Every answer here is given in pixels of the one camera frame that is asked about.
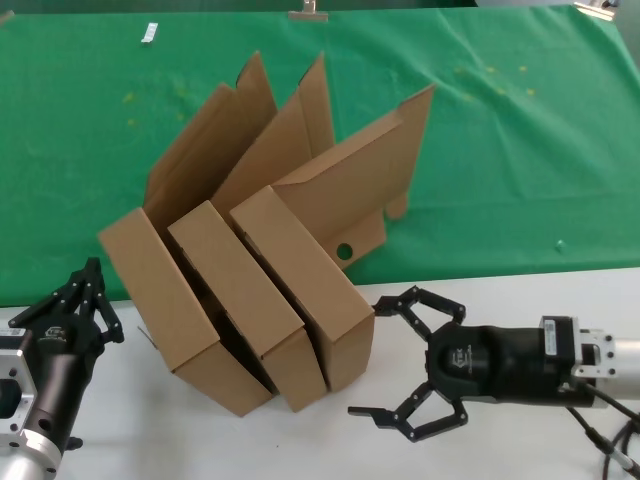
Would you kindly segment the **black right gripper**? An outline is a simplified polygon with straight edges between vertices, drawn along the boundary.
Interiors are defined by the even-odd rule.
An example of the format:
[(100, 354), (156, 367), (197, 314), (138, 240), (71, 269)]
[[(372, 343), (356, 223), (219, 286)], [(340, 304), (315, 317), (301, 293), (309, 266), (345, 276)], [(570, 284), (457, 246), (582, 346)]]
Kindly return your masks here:
[[(435, 332), (413, 312), (422, 304), (450, 317)], [(396, 409), (349, 406), (348, 414), (368, 417), (377, 428), (400, 432), (416, 443), (468, 423), (462, 401), (591, 408), (595, 396), (573, 379), (583, 359), (577, 321), (545, 316), (537, 327), (465, 326), (465, 306), (413, 286), (384, 295), (372, 306), (376, 317), (400, 316), (428, 342), (428, 381)], [(413, 426), (409, 418), (434, 393), (453, 408), (450, 415)]]

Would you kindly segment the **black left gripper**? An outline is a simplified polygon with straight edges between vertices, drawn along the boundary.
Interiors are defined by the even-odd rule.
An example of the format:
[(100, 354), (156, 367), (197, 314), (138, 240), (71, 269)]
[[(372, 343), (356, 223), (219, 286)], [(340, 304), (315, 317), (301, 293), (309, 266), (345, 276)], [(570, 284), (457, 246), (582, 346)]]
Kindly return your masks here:
[[(87, 318), (51, 317), (74, 314), (77, 308)], [(106, 325), (104, 332), (94, 321), (96, 311)], [(51, 441), (61, 453), (78, 448), (81, 443), (72, 438), (72, 429), (96, 361), (106, 343), (124, 342), (122, 325), (106, 297), (100, 260), (88, 258), (64, 285), (8, 325), (31, 326), (35, 335), (37, 394), (26, 429)]]

